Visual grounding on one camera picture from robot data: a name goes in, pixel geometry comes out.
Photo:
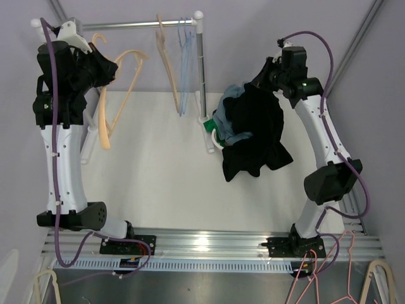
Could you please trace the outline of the black t shirt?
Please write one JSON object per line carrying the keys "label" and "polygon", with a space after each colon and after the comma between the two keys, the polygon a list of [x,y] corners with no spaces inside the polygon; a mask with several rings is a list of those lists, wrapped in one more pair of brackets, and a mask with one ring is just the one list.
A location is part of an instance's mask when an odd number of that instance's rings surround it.
{"label": "black t shirt", "polygon": [[244,84],[245,92],[238,98],[225,99],[227,118],[234,131],[252,132],[252,137],[222,150],[223,174],[230,182],[240,171],[260,176],[261,167],[278,170],[294,160],[281,143],[284,130],[284,111],[272,92]]}

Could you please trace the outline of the grey blue t shirt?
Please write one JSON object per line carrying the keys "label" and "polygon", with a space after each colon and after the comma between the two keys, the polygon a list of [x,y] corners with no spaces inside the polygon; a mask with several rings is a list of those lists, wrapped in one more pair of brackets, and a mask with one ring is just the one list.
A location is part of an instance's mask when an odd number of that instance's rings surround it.
{"label": "grey blue t shirt", "polygon": [[221,142],[226,146],[232,146],[235,143],[249,139],[252,137],[252,132],[237,132],[234,131],[233,122],[227,118],[225,110],[225,99],[231,100],[240,97],[245,92],[243,85],[232,84],[228,86],[222,94],[216,110],[213,112],[213,122],[216,125],[216,133]]}

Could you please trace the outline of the green t shirt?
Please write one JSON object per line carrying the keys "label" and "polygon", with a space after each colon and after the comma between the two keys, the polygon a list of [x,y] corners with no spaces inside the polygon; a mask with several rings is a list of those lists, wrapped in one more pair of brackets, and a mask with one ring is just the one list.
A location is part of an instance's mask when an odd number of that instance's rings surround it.
{"label": "green t shirt", "polygon": [[208,120],[207,122],[203,123],[204,128],[207,132],[211,133],[211,131],[215,128],[218,134],[218,137],[225,142],[225,147],[228,146],[225,140],[225,129],[221,122],[216,122],[214,118]]}

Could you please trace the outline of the light blue wire hanger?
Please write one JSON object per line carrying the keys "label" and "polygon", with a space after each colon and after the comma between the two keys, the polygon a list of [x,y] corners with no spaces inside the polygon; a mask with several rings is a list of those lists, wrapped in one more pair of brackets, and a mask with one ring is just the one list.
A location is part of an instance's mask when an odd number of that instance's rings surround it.
{"label": "light blue wire hanger", "polygon": [[193,69],[193,54],[194,54],[194,41],[195,41],[195,33],[192,30],[189,30],[187,28],[187,32],[189,33],[189,69],[188,69],[188,82],[187,82],[187,102],[188,102],[188,97],[190,93],[190,86],[192,82],[192,69]]}
{"label": "light blue wire hanger", "polygon": [[180,62],[180,113],[181,117],[186,112],[187,104],[187,82],[189,69],[189,33],[187,32],[186,20],[180,19],[178,23],[178,41],[181,50]]}

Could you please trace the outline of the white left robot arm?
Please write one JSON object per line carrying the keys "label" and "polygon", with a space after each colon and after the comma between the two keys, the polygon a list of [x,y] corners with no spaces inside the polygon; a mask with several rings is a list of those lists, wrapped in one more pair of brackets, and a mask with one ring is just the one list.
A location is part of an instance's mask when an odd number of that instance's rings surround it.
{"label": "white left robot arm", "polygon": [[85,197],[80,155],[85,95],[112,82],[118,66],[91,42],[86,47],[66,41],[44,43],[38,48],[37,62],[42,73],[33,111],[46,149],[49,181],[46,211],[37,215],[37,224],[96,231],[115,238],[114,247],[129,254],[136,247],[129,223],[108,215],[104,202]]}

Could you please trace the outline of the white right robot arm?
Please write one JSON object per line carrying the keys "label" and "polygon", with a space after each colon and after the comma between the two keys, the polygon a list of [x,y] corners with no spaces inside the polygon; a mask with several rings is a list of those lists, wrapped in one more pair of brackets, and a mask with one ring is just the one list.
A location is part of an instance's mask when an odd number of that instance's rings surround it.
{"label": "white right robot arm", "polygon": [[363,169],[341,143],[322,101],[323,88],[317,78],[308,77],[307,53],[302,46],[286,42],[274,57],[268,57],[253,80],[261,89],[281,91],[301,119],[313,148],[316,170],[304,179],[307,202],[290,229],[285,243],[268,239],[269,254],[276,250],[301,257],[309,250],[324,251],[320,236],[323,219],[348,194]]}

